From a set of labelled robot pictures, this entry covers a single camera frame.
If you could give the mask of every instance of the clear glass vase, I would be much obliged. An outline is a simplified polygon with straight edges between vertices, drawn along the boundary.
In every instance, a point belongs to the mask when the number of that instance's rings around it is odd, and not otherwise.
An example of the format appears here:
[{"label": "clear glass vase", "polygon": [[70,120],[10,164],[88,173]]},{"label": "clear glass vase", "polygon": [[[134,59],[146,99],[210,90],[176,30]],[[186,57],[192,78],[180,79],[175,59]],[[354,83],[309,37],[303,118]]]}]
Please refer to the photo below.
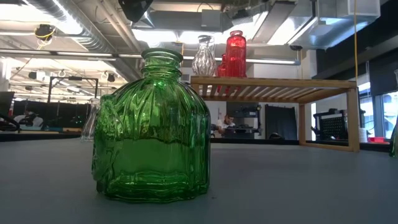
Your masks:
[{"label": "clear glass vase", "polygon": [[178,81],[182,56],[142,53],[144,78],[101,97],[92,174],[101,194],[128,202],[173,202],[209,186],[210,113]]},{"label": "clear glass vase", "polygon": [[216,60],[214,58],[214,38],[209,35],[200,35],[199,51],[193,58],[192,70],[195,75],[213,76],[216,70]]},{"label": "clear glass vase", "polygon": [[93,141],[94,140],[94,130],[95,130],[95,119],[97,116],[97,112],[100,108],[100,100],[97,98],[90,99],[91,111],[90,115],[83,126],[83,130],[81,131],[81,141]]}]

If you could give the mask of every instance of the wooden table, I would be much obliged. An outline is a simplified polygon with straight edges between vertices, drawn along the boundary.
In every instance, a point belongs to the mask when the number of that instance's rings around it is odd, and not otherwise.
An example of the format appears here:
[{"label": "wooden table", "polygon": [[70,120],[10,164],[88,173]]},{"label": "wooden table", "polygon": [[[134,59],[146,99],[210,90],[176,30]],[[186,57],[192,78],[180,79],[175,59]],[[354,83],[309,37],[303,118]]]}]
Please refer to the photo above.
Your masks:
[{"label": "wooden table", "polygon": [[[359,152],[356,82],[276,78],[191,77],[192,88],[206,101],[298,103],[298,140],[302,146]],[[347,94],[348,146],[306,143],[305,104]]]}]

